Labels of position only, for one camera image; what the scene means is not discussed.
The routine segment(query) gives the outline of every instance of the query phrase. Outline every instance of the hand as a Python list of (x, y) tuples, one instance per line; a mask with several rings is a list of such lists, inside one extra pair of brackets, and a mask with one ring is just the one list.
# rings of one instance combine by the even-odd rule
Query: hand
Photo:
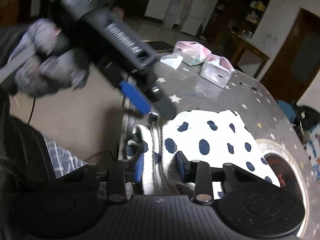
[(48, 19), (40, 19), (29, 26), (9, 61), (31, 43), (37, 54), (32, 56), (15, 74), (19, 91), (33, 97), (57, 93), (61, 88), (83, 88), (89, 75), (89, 60), (84, 53), (69, 53), (71, 57), (53, 55), (60, 30)]

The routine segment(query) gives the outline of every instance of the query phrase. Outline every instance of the table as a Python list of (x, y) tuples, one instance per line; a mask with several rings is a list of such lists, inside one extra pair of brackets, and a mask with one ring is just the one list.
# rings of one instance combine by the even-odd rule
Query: table
[[(155, 65), (157, 76), (165, 80), (163, 83), (159, 82), (159, 85), (167, 95), (181, 98), (178, 104), (175, 103), (178, 113), (196, 109), (237, 111), (255, 139), (271, 139), (285, 145), (285, 149), (292, 155), (289, 163), (295, 164), (293, 168), (300, 174), (300, 179), (307, 188), (305, 192), (308, 219), (302, 239), (319, 239), (320, 230), (316, 229), (320, 221), (319, 185), (311, 176), (311, 165), (302, 144), (277, 102), (260, 82), (244, 73), (235, 71), (222, 89), (200, 77), (200, 69), (201, 65), (188, 66), (184, 63), (177, 70), (160, 62)], [(260, 92), (244, 87), (240, 82), (254, 86)], [(136, 118), (132, 115), (133, 109), (130, 101), (125, 99), (119, 159), (125, 158), (125, 143), (131, 138), (133, 126), (148, 124), (146, 116)]]
[(259, 50), (257, 47), (255, 47), (253, 44), (244, 40), (239, 35), (237, 35), (236, 33), (232, 32), (230, 30), (225, 30), (223, 32), (220, 32), (217, 35), (217, 37), (213, 43), (213, 46), (217, 46), (222, 41), (222, 39), (224, 37), (228, 37), (228, 38), (232, 39), (237, 44), (236, 50), (232, 54), (232, 57), (230, 59), (230, 63), (233, 66), (238, 64), (238, 62), (241, 59), (242, 55), (244, 54), (245, 50), (250, 51), (251, 53), (253, 53), (254, 55), (256, 55), (262, 59), (262, 63), (260, 64), (258, 70), (253, 75), (254, 78), (257, 78), (258, 75), (260, 74), (261, 70), (263, 69), (263, 67), (265, 66), (265, 64), (267, 63), (267, 61), (270, 58), (266, 54), (264, 54), (261, 50)]

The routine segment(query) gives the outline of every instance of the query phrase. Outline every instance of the gray strap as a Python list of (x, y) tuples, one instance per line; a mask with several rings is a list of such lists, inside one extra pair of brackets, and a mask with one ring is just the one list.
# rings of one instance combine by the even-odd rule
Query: gray strap
[(35, 45), (31, 44), (15, 56), (7, 65), (2, 67), (0, 69), (0, 84), (35, 54)]

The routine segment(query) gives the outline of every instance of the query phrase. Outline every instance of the door frame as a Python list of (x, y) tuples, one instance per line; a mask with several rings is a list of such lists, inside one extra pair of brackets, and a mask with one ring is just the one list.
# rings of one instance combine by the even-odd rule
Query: door frame
[[(284, 41), (283, 45), (281, 46), (281, 49), (279, 50), (277, 56), (275, 57), (275, 59), (273, 60), (272, 64), (270, 65), (270, 67), (268, 68), (267, 72), (265, 73), (265, 75), (262, 77), (261, 79), (261, 83), (263, 83), (263, 80), (267, 80), (270, 76), (272, 76), (274, 74), (274, 71), (276, 71), (276, 64), (279, 60), (279, 55), (282, 54), (282, 52), (286, 49), (286, 46), (288, 44), (291, 43), (291, 39), (294, 38), (295, 36), (295, 28), (299, 25), (300, 21), (304, 18), (304, 17), (308, 17), (308, 18), (312, 18), (313, 20), (315, 20), (316, 22), (318, 22), (320, 24), (320, 17), (316, 14), (313, 14), (310, 11), (307, 11), (304, 8), (300, 8), (299, 13), (295, 19), (295, 22), (286, 38), (286, 40)], [(305, 84), (303, 84), (303, 88), (301, 90), (301, 92), (298, 94), (297, 98), (294, 99), (295, 102), (297, 102), (302, 95), (304, 94), (304, 92), (307, 90), (307, 88), (310, 86), (311, 82), (314, 80), (314, 78), (316, 77), (317, 73), (320, 70), (320, 64), (318, 65), (317, 68), (315, 68), (312, 71), (312, 75), (310, 76), (310, 78), (307, 80), (307, 82)]]

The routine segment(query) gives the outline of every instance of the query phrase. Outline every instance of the polka dot cloth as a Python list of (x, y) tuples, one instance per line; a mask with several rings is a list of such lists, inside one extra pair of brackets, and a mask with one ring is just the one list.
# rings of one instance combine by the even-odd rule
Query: polka dot cloth
[[(180, 182), (175, 165), (177, 151), (182, 151), (189, 161), (205, 161), (211, 167), (221, 168), (224, 163), (233, 163), (280, 186), (237, 112), (186, 111), (165, 124), (161, 118), (150, 121), (149, 127), (134, 129), (135, 133), (143, 131), (140, 138), (148, 145), (146, 147), (140, 142), (143, 152), (147, 149), (142, 177), (145, 194), (177, 193), (176, 185)], [(223, 197), (220, 182), (213, 182), (212, 185), (214, 198)]]

